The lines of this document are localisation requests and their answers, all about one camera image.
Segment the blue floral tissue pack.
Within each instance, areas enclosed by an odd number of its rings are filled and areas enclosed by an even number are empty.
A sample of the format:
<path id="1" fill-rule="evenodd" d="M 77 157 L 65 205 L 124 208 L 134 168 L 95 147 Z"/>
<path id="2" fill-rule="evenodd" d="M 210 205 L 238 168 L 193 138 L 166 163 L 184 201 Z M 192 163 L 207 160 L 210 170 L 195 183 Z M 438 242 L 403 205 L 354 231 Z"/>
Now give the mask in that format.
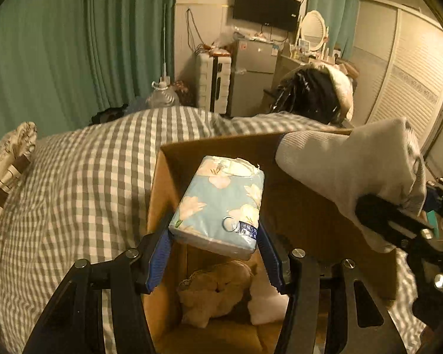
<path id="1" fill-rule="evenodd" d="M 206 156 L 170 221 L 184 244 L 248 260 L 257 247 L 264 172 L 242 158 Z"/>

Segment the grey checked duvet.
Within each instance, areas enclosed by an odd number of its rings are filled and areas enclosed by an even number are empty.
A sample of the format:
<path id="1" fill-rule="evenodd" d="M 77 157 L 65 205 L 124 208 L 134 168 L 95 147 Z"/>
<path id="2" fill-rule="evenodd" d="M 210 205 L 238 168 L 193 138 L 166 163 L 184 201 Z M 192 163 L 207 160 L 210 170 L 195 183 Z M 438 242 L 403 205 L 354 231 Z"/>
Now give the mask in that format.
<path id="1" fill-rule="evenodd" d="M 0 341 L 21 353 L 70 265 L 138 242 L 162 145 L 201 138 L 317 130 L 294 114 L 225 119 L 176 107 L 46 137 L 0 216 Z"/>

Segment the white ribbed suitcase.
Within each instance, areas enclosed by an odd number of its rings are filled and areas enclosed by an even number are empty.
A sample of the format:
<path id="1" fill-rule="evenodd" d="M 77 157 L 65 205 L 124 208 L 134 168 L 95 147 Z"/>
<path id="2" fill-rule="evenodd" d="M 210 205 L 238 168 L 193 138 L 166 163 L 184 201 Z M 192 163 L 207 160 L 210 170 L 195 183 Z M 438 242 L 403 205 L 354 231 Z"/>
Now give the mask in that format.
<path id="1" fill-rule="evenodd" d="M 231 55 L 227 50 L 212 49 L 196 59 L 197 107 L 226 114 L 231 75 Z"/>

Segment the black wall television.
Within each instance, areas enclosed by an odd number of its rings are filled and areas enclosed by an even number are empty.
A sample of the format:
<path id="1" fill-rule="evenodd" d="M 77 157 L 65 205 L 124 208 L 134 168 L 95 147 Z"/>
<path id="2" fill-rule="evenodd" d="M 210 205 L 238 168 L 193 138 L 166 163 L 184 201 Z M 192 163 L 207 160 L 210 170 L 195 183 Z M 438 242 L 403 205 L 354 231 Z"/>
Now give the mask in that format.
<path id="1" fill-rule="evenodd" d="M 298 0 L 234 0 L 233 18 L 293 32 L 300 7 Z"/>

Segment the silver mini fridge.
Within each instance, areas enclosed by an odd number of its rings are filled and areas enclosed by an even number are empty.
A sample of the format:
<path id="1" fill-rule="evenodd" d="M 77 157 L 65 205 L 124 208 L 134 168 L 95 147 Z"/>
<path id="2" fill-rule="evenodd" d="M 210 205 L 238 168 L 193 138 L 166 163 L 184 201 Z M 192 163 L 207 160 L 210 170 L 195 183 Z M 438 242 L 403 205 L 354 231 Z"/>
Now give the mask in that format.
<path id="1" fill-rule="evenodd" d="M 269 90 L 277 63 L 274 44 L 239 39 L 234 43 L 228 115 L 250 117 L 261 113 L 264 90 Z"/>

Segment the large water bottle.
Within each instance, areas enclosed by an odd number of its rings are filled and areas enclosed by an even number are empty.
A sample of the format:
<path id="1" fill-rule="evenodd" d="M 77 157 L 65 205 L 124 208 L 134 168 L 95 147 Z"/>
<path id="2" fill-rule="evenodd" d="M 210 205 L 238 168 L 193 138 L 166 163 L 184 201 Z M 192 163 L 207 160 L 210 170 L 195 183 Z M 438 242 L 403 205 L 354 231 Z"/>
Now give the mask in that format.
<path id="1" fill-rule="evenodd" d="M 179 96 L 170 85 L 168 77 L 160 77 L 159 81 L 152 82 L 153 92 L 146 99 L 150 109 L 160 109 L 171 106 L 179 106 Z"/>

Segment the chair with piled clothes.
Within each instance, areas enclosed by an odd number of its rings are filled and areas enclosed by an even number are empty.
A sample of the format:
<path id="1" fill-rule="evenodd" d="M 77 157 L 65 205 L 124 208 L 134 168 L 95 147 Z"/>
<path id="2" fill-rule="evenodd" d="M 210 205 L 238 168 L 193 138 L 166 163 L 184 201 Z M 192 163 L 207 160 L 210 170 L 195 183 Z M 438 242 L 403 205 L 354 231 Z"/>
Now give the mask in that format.
<path id="1" fill-rule="evenodd" d="M 261 109 L 265 114 L 287 112 L 340 126 L 354 114 L 354 80 L 337 66 L 299 65 L 264 92 Z"/>

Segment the white louvred wardrobe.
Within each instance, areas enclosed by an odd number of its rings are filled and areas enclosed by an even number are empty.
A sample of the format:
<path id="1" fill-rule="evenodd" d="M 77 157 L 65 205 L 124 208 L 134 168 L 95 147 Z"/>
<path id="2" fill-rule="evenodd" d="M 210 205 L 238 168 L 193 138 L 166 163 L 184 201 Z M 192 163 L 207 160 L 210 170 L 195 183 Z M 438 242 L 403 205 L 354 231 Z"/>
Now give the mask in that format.
<path id="1" fill-rule="evenodd" d="M 350 58 L 358 68 L 352 125 L 406 117 L 428 147 L 443 106 L 443 29 L 387 0 L 360 0 Z"/>

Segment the white rolled sock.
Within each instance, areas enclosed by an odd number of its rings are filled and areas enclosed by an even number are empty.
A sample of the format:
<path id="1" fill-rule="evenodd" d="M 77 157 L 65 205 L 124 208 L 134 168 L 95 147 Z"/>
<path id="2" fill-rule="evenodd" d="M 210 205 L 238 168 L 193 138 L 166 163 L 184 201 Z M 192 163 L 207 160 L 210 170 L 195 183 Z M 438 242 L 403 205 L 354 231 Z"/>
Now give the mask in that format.
<path id="1" fill-rule="evenodd" d="M 251 324 L 265 325 L 283 321 L 288 303 L 289 297 L 281 295 L 270 284 L 266 270 L 261 264 L 257 264 L 250 286 L 250 300 L 247 304 Z"/>

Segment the oval white vanity mirror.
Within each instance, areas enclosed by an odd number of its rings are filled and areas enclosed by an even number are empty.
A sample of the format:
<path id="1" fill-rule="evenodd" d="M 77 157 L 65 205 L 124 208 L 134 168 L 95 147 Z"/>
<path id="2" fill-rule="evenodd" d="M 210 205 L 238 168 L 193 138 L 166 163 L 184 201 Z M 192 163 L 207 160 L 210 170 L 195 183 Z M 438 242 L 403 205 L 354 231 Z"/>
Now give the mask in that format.
<path id="1" fill-rule="evenodd" d="M 300 47 L 303 53 L 320 50 L 326 38 L 326 24 L 317 10 L 306 13 L 300 25 Z"/>

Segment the cream cloth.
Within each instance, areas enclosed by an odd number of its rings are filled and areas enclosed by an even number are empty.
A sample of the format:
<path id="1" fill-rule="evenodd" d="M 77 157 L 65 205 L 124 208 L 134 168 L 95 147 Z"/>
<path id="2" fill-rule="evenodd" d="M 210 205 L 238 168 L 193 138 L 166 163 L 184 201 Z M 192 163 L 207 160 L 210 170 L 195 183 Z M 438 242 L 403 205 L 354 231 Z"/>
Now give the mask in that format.
<path id="1" fill-rule="evenodd" d="M 247 320 L 250 287 L 256 272 L 255 263 L 240 260 L 195 271 L 177 286 L 181 322 L 206 328 L 217 318 Z"/>

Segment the open cardboard box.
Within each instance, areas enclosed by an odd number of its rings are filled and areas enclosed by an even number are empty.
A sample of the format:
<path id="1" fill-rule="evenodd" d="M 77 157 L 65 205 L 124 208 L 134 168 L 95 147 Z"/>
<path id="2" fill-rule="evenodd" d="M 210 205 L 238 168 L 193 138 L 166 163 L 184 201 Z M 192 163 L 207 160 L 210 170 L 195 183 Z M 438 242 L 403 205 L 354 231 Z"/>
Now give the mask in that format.
<path id="1" fill-rule="evenodd" d="M 177 286 L 226 254 L 175 243 L 162 283 L 146 296 L 159 353 L 403 353 L 387 311 L 395 295 L 395 254 L 374 252 L 333 202 L 284 173 L 274 156 L 278 133 L 163 145 L 157 156 L 148 230 L 167 223 L 204 157 L 242 158 L 265 175 L 253 263 L 290 300 L 281 321 L 251 325 L 247 304 L 205 328 L 181 321 Z"/>

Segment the large green curtain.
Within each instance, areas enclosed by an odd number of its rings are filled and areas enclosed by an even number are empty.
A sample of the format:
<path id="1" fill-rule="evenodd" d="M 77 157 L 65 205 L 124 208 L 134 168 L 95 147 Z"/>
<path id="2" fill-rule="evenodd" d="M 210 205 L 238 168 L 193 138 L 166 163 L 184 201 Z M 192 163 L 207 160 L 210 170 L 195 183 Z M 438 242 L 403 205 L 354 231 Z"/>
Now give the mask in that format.
<path id="1" fill-rule="evenodd" d="M 4 0 L 0 139 L 23 122 L 40 136 L 147 97 L 173 72 L 175 0 Z"/>

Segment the green curtain by wardrobe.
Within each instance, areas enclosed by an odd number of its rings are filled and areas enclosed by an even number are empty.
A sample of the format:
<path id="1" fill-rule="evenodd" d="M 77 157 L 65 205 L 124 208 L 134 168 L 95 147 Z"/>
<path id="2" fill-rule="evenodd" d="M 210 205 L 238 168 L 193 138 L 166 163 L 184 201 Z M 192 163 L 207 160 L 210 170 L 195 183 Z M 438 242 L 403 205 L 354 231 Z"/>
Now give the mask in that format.
<path id="1" fill-rule="evenodd" d="M 307 0 L 307 11 L 317 10 L 329 27 L 327 47 L 338 46 L 342 58 L 348 59 L 353 50 L 359 0 Z"/>

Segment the grey knitted glove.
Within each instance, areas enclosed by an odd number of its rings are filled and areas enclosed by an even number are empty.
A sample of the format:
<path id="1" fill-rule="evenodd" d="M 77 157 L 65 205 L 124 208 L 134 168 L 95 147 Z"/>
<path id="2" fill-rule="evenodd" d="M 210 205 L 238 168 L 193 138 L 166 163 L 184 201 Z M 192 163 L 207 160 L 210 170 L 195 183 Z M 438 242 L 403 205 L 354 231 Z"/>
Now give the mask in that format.
<path id="1" fill-rule="evenodd" d="M 426 199 L 425 163 L 405 117 L 355 127 L 349 134 L 287 133 L 275 161 L 293 179 L 334 202 L 378 253 L 394 247 L 360 223 L 354 212 L 359 197 L 374 194 L 414 215 Z"/>

